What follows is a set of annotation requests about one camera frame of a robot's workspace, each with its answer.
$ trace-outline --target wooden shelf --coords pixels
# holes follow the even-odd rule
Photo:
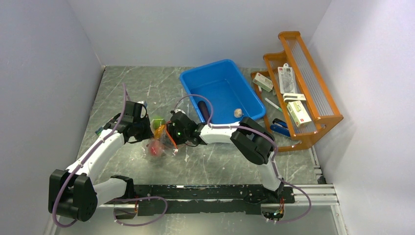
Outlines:
[[[343,119],[343,115],[340,114],[336,103],[327,89],[313,58],[301,38],[300,32],[282,32],[278,35],[278,38],[282,42],[284,51],[265,54],[263,58],[268,70],[253,72],[251,73],[251,78],[253,79],[258,72],[271,79],[276,90],[276,98],[278,103],[281,104],[291,139],[299,141],[295,145],[279,146],[278,151],[308,149],[339,123]],[[298,128],[294,124],[284,104],[282,94],[279,92],[277,68],[282,67],[285,63],[288,63],[293,68],[297,90],[304,94],[306,98],[305,107],[313,122],[305,127]],[[254,87],[256,94],[262,100],[258,87],[256,85]],[[271,131],[267,116],[264,117],[264,122],[268,131]]]

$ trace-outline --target stapler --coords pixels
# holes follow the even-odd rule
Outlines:
[[[288,131],[287,124],[278,118],[275,118],[273,120],[273,124],[270,126],[270,129],[275,132],[278,132],[280,134],[290,137],[290,132]]]

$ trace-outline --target red object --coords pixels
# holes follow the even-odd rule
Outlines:
[[[154,157],[160,157],[163,154],[163,146],[159,140],[153,140],[148,144],[148,152]]]

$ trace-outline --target wall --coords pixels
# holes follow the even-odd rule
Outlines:
[[[1,1],[1,234],[42,234],[49,175],[75,160],[102,74],[65,0]]]
[[[278,34],[306,42],[330,0],[69,0],[104,65],[199,66],[232,59],[262,68]]]
[[[415,232],[414,11],[334,0],[309,44],[345,116],[316,149],[352,235]]]

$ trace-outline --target white box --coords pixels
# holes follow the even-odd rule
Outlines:
[[[260,73],[256,73],[255,78],[252,80],[255,84],[257,84],[262,89],[270,92],[272,91],[272,88],[274,85],[272,84],[272,81],[265,77],[264,75],[261,75]]]
[[[279,91],[281,94],[297,93],[297,83],[293,68],[287,63],[283,67],[278,67]]]
[[[296,123],[297,127],[305,126],[311,122],[311,118],[302,105],[301,101],[288,102],[287,109],[288,112],[290,112],[290,115]]]

